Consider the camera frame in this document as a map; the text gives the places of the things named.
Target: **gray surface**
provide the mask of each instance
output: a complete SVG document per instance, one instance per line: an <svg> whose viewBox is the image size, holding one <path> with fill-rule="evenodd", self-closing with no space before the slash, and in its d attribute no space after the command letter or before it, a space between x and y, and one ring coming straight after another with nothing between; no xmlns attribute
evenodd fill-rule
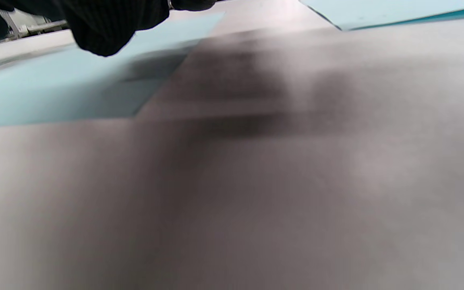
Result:
<svg viewBox="0 0 464 290"><path fill-rule="evenodd" d="M464 289L464 20L272 3L135 120L0 128L0 289Z"/></svg>

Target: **white surface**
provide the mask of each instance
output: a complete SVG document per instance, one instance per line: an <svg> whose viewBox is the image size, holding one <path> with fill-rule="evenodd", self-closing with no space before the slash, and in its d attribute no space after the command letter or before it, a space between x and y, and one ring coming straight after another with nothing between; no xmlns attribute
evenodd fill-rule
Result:
<svg viewBox="0 0 464 290"><path fill-rule="evenodd" d="M0 128L0 290L464 289L464 20L225 7L136 119Z"/></svg>

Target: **light blue sheet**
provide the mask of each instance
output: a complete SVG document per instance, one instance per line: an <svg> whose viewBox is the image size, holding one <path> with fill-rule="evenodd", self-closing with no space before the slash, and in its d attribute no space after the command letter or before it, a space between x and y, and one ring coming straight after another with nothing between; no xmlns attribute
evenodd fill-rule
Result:
<svg viewBox="0 0 464 290"><path fill-rule="evenodd" d="M131 117L222 17L165 22L137 32L109 58L70 46L0 69L0 126Z"/></svg>
<svg viewBox="0 0 464 290"><path fill-rule="evenodd" d="M464 0L301 0L301 2L344 31L408 22L464 10ZM455 16L455 19L464 18L464 14Z"/></svg>

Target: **blue paper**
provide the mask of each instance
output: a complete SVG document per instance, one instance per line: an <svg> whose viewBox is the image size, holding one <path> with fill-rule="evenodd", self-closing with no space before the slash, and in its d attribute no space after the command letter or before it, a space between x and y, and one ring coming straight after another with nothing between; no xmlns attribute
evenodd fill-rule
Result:
<svg viewBox="0 0 464 290"><path fill-rule="evenodd" d="M0 69L0 126L134 116L223 13L139 31L117 55L70 46Z"/></svg>
<svg viewBox="0 0 464 290"><path fill-rule="evenodd" d="M344 31L464 18L464 0L301 0L301 2Z"/></svg>

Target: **table surface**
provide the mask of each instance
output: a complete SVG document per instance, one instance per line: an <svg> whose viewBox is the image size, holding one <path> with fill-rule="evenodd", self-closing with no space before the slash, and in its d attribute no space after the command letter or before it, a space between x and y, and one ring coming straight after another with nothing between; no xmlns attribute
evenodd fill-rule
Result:
<svg viewBox="0 0 464 290"><path fill-rule="evenodd" d="M212 11L136 118L0 127L0 290L464 289L464 20Z"/></svg>

